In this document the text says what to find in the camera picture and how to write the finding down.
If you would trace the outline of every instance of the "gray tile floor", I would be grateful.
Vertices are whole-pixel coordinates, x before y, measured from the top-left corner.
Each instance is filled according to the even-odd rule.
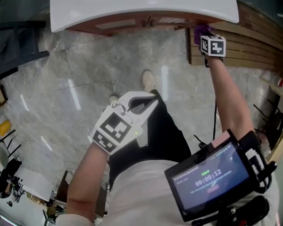
[[[114,37],[44,29],[40,47],[50,56],[19,67],[5,78],[8,103],[0,109],[0,122],[9,119],[16,129],[13,150],[23,166],[59,183],[64,170],[77,168],[88,137],[110,94],[140,90],[140,77],[151,69],[169,113],[190,146],[198,151],[196,134],[204,142],[212,139],[215,95],[209,69],[191,66],[186,59],[184,31],[141,30]],[[251,108],[255,126],[259,113],[267,112],[268,86],[259,80],[258,69],[228,67]],[[217,134],[221,133],[217,118]],[[147,143],[147,133],[138,139]]]

